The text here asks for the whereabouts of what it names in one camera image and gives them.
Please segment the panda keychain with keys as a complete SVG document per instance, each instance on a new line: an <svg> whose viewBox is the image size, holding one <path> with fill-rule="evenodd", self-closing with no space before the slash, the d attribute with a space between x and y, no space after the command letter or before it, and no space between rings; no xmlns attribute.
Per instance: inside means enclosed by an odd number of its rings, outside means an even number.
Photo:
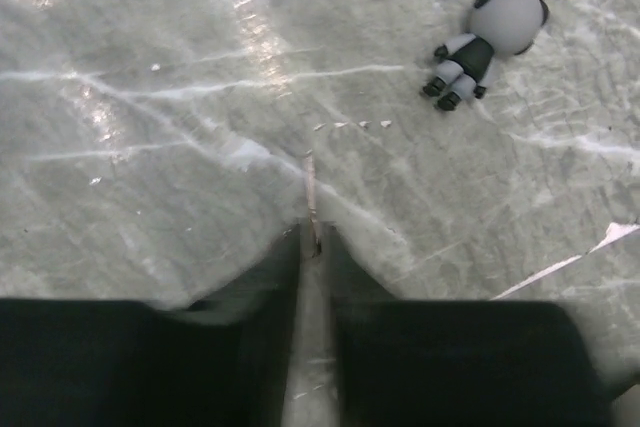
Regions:
<svg viewBox="0 0 640 427"><path fill-rule="evenodd" d="M439 45L437 65L422 88L443 112L463 101L482 99L492 83L495 62L527 52L549 19L545 0L474 0L466 31Z"/></svg>

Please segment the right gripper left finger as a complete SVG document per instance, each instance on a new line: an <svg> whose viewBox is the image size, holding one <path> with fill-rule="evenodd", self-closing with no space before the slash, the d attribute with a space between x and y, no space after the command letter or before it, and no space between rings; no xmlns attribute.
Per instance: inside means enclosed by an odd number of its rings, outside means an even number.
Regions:
<svg viewBox="0 0 640 427"><path fill-rule="evenodd" d="M171 310L132 300L5 298L5 426L278 426L301 230L229 283Z"/></svg>

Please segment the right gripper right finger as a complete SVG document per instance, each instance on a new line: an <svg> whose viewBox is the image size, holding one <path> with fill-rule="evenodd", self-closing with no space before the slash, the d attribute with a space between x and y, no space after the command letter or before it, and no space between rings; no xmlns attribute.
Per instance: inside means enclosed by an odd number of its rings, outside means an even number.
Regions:
<svg viewBox="0 0 640 427"><path fill-rule="evenodd" d="M415 300L388 291L326 226L343 426L610 426L576 324L545 301Z"/></svg>

